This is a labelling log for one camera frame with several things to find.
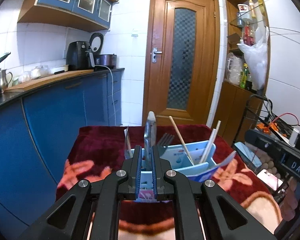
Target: wooden cutting board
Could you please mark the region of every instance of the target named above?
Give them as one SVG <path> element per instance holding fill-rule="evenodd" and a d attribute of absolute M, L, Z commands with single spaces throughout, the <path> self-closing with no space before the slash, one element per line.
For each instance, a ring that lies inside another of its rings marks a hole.
<path fill-rule="evenodd" d="M 48 77 L 44 77 L 44 78 L 39 78 L 36 80 L 30 80 L 27 82 L 24 82 L 22 84 L 18 84 L 16 86 L 13 87 L 9 87 L 7 88 L 4 92 L 5 93 L 11 93 L 11 92 L 24 92 L 24 91 L 28 91 L 30 89 L 34 89 L 58 80 L 62 80 L 62 79 L 66 79 L 66 78 L 70 78 L 70 77 L 75 77 L 75 76 L 80 76 L 83 74 L 87 74 L 87 73 L 92 73 L 93 70 L 89 69 L 89 70 L 76 70 L 76 71 L 67 71 L 67 72 L 63 72 L 60 74 L 55 74 L 55 75 L 51 75 Z"/>

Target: light blue utensil holder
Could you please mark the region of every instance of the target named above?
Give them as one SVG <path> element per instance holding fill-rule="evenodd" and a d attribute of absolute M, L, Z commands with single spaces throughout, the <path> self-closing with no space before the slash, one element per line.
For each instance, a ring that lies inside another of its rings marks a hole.
<path fill-rule="evenodd" d="M 216 150 L 215 144 L 212 145 L 208 154 L 207 161 L 200 163 L 202 153 L 207 146 L 208 141 L 187 143 L 186 147 L 190 152 L 190 155 L 195 165 L 192 165 L 188 156 L 183 150 L 181 144 L 171 145 L 167 147 L 165 153 L 161 158 L 170 162 L 171 168 L 186 175 L 189 179 L 202 182 L 206 179 L 210 179 L 217 168 L 211 169 L 216 163 L 213 160 L 213 154 Z M 142 161 L 142 167 L 145 167 L 145 161 Z M 141 171 L 140 180 L 140 193 L 136 202 L 156 202 L 153 194 L 152 186 L 152 171 Z"/>

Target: plastic bag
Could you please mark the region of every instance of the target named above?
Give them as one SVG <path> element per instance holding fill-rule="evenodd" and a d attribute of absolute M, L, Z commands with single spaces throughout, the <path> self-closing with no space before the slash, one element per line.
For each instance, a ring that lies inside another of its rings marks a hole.
<path fill-rule="evenodd" d="M 31 80 L 31 71 L 24 71 L 18 78 L 18 83 L 21 84 L 23 82 Z"/>
<path fill-rule="evenodd" d="M 31 70 L 31 79 L 43 78 L 49 75 L 49 68 L 47 65 L 35 67 Z"/>
<path fill-rule="evenodd" d="M 226 60 L 226 79 L 231 84 L 239 86 L 241 70 L 242 60 L 233 53 L 229 53 Z"/>
<path fill-rule="evenodd" d="M 262 89 L 265 85 L 268 65 L 267 41 L 269 37 L 269 28 L 266 27 L 264 35 L 262 35 L 262 32 L 263 30 L 258 27 L 255 32 L 257 43 L 253 46 L 243 44 L 243 41 L 242 43 L 237 44 L 244 54 L 244 59 L 248 64 L 252 82 L 258 90 Z"/>

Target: metal screw cap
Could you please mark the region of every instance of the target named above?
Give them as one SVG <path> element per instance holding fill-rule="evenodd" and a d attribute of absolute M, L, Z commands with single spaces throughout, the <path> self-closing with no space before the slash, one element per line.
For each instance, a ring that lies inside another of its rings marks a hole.
<path fill-rule="evenodd" d="M 166 173 L 167 173 L 167 175 L 168 175 L 169 177 L 174 177 L 174 176 L 176 176 L 176 174 L 177 174 L 174 170 L 169 170 L 169 171 L 167 171 Z"/>
<path fill-rule="evenodd" d="M 83 179 L 79 181 L 79 186 L 80 187 L 86 187 L 88 185 L 88 181 Z"/>
<path fill-rule="evenodd" d="M 117 174 L 117 176 L 119 176 L 119 177 L 123 177 L 123 176 L 126 175 L 127 173 L 126 173 L 126 171 L 124 171 L 124 170 L 119 170 L 119 171 L 116 172 L 116 174 Z"/>
<path fill-rule="evenodd" d="M 211 180 L 211 179 L 207 179 L 204 184 L 207 186 L 207 187 L 213 187 L 215 185 L 214 181 Z"/>

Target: pink phone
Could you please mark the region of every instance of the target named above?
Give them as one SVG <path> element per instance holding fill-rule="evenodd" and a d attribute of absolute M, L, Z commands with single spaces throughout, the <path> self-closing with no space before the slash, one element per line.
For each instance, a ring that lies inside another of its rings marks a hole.
<path fill-rule="evenodd" d="M 278 179 L 276 176 L 274 176 L 273 174 L 271 174 L 269 171 L 265 169 L 260 171 L 257 177 L 261 179 L 264 183 L 266 183 L 273 190 L 277 190 L 283 183 L 282 180 Z"/>

